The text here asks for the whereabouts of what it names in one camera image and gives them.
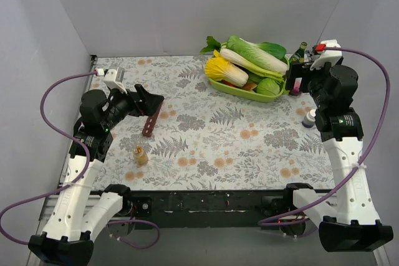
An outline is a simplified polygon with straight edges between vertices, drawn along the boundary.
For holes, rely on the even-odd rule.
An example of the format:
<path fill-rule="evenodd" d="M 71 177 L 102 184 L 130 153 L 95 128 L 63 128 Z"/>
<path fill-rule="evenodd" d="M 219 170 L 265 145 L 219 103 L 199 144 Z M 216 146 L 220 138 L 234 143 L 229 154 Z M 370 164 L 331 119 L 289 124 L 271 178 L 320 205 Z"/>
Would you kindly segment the dark red weekly pill organizer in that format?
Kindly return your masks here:
<path fill-rule="evenodd" d="M 151 137 L 152 136 L 152 133 L 153 133 L 153 130 L 155 128 L 155 125 L 156 125 L 158 116 L 160 114 L 162 105 L 163 104 L 161 103 L 160 106 L 158 107 L 156 113 L 153 116 L 149 116 L 147 118 L 146 123 L 145 123 L 145 125 L 143 127 L 143 130 L 142 130 L 142 135 L 144 137 Z"/>

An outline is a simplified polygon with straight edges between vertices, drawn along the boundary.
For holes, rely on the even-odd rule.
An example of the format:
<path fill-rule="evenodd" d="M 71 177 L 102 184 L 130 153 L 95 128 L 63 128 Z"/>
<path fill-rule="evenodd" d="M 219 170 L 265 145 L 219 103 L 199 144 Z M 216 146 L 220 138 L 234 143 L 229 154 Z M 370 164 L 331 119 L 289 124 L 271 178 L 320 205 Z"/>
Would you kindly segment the clear bottle of yellow pills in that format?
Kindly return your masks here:
<path fill-rule="evenodd" d="M 137 146 L 133 149 L 133 156 L 139 167 L 147 164 L 149 160 L 147 152 L 140 146 Z"/>

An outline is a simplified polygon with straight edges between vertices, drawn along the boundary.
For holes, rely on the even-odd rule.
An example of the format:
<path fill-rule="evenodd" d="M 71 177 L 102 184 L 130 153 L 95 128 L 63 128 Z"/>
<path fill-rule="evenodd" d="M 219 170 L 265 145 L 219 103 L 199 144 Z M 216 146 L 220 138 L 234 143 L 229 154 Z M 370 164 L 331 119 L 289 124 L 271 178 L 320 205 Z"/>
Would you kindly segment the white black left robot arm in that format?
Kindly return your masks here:
<path fill-rule="evenodd" d="M 82 95 L 62 190 L 49 221 L 28 244 L 42 262 L 87 265 L 95 239 L 111 218 L 133 215 L 136 205 L 128 197 L 130 188 L 122 184 L 109 185 L 89 211 L 85 208 L 112 144 L 111 130 L 128 115 L 156 115 L 163 101 L 163 96 L 151 94 L 139 84 L 135 91 L 112 88 L 106 94 L 95 89 Z"/>

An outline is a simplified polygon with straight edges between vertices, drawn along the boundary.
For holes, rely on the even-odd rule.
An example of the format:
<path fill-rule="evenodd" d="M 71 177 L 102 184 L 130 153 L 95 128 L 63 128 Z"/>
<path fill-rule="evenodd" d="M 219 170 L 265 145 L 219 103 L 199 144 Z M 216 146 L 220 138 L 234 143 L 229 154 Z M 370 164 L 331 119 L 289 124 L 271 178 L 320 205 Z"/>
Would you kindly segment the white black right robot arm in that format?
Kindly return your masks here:
<path fill-rule="evenodd" d="M 286 73 L 286 89 L 301 79 L 300 90 L 309 93 L 316 104 L 315 125 L 330 159 L 337 188 L 337 207 L 322 201 L 314 207 L 315 191 L 293 190 L 282 198 L 288 214 L 305 215 L 319 230 L 328 252 L 371 252 L 393 239 L 393 229 L 381 223 L 370 195 L 365 165 L 358 161 L 363 151 L 363 130 L 359 116 L 350 106 L 358 88 L 356 71 L 344 65 L 313 69 L 294 62 Z"/>

